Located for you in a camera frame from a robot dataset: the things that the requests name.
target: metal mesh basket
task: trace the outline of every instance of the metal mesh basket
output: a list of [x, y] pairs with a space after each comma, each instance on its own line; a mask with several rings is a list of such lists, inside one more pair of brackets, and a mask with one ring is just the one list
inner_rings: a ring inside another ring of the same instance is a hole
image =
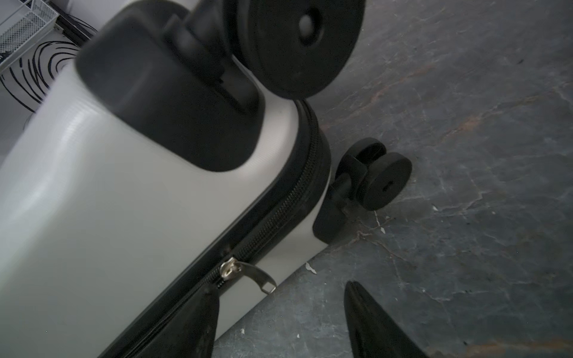
[[27, 0], [4, 19], [0, 23], [0, 73], [47, 35], [57, 17], [44, 1]]

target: suitcase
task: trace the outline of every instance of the suitcase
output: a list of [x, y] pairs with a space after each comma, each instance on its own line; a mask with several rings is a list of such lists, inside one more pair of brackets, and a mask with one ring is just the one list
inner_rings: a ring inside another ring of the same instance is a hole
[[363, 12], [145, 0], [113, 18], [0, 170], [2, 356], [209, 356], [328, 245], [347, 200], [392, 200], [411, 163], [366, 139], [329, 185], [304, 100], [340, 72]]

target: black zipper track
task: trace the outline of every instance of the black zipper track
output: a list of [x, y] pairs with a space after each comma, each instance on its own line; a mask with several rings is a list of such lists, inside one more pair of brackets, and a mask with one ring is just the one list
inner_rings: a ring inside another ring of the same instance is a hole
[[[305, 194], [308, 191], [313, 178], [316, 176], [317, 169], [320, 167], [321, 138], [318, 121], [305, 101], [300, 101], [300, 104], [310, 119], [310, 146], [307, 161], [296, 184], [293, 186], [289, 194], [280, 202], [278, 209], [270, 218], [266, 219], [265, 223], [252, 239], [238, 245], [237, 250], [233, 250], [229, 255], [235, 257], [239, 261], [249, 262], [257, 252], [259, 252], [274, 238], [276, 233], [283, 226], [288, 224], [299, 203], [305, 199]], [[175, 306], [173, 306], [161, 318], [161, 320], [159, 320], [153, 328], [137, 342], [137, 344], [123, 355], [122, 358], [134, 358], [163, 329], [163, 327], [169, 323], [185, 302], [187, 302], [187, 300], [189, 300], [189, 298], [191, 298], [191, 296], [193, 296], [193, 294], [195, 294], [195, 292], [197, 292], [203, 285], [216, 284], [217, 288], [221, 289], [225, 283], [229, 282], [224, 281], [219, 274], [219, 267], [223, 262], [224, 261], [221, 261], [218, 265], [212, 268], [209, 273], [207, 273]]]

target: black wheel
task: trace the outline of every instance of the black wheel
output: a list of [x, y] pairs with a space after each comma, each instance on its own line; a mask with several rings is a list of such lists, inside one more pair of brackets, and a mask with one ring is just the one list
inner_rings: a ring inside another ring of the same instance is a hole
[[271, 92], [303, 99], [321, 91], [342, 70], [360, 34], [365, 1], [236, 3], [240, 57]]
[[411, 173], [410, 159], [398, 153], [385, 154], [369, 165], [368, 174], [356, 192], [356, 200], [366, 210], [378, 210], [400, 194]]
[[[384, 154], [386, 154], [386, 147], [378, 139], [364, 138], [354, 143], [344, 156], [350, 155], [365, 166], [369, 166]], [[345, 166], [339, 165], [336, 169], [336, 177], [345, 171]]]

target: black plastic corner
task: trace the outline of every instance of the black plastic corner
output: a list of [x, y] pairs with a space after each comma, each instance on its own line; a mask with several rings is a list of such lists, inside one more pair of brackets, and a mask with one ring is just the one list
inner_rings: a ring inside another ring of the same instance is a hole
[[192, 20], [170, 1], [135, 2], [85, 44], [76, 68], [141, 134], [200, 168], [232, 170], [255, 149], [264, 99], [230, 57], [195, 35]]

